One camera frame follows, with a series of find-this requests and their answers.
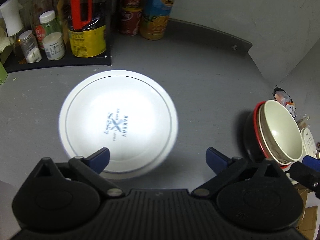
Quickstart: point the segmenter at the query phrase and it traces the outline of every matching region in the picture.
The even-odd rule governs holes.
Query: green box
[[[2,63],[0,62],[0,85],[5,82],[5,79],[7,78],[8,73],[5,71]]]

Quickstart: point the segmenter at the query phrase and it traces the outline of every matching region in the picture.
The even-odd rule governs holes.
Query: orange juice bottle
[[[174,0],[147,0],[143,8],[140,34],[148,40],[163,37]]]

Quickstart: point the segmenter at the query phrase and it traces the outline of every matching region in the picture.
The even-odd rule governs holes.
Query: soda can
[[[134,36],[139,32],[142,8],[122,8],[120,32],[124,35]]]

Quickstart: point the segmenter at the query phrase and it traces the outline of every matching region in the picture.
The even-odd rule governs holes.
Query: yellow bottle label
[[[94,30],[73,32],[69,30],[70,46],[76,57],[94,57],[106,51],[105,32],[103,25]]]
[[[141,29],[150,35],[163,35],[174,0],[147,0],[143,9]]]

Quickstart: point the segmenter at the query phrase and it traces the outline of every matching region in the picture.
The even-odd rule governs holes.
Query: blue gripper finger
[[[205,153],[205,160],[207,165],[215,174],[220,173],[232,163],[230,158],[223,155],[213,147],[207,149],[207,152]]]
[[[94,154],[83,160],[83,163],[100,174],[110,161],[110,151],[108,148],[101,148]]]
[[[313,170],[320,172],[320,160],[307,155],[303,158],[302,163]]]

